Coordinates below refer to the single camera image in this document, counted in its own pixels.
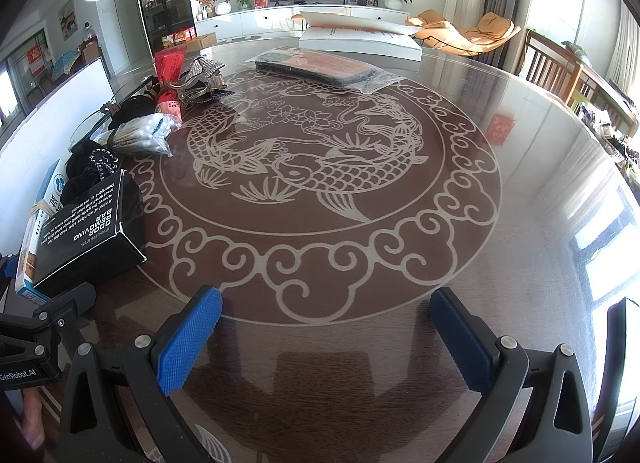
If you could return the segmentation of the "person left hand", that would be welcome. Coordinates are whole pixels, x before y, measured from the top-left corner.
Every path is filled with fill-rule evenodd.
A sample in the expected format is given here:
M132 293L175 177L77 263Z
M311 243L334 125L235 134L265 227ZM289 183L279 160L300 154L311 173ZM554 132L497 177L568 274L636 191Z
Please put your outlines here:
M46 436L42 423L42 403L37 388L25 388L22 390L24 409L21 421L21 430L25 440L33 450L38 450Z

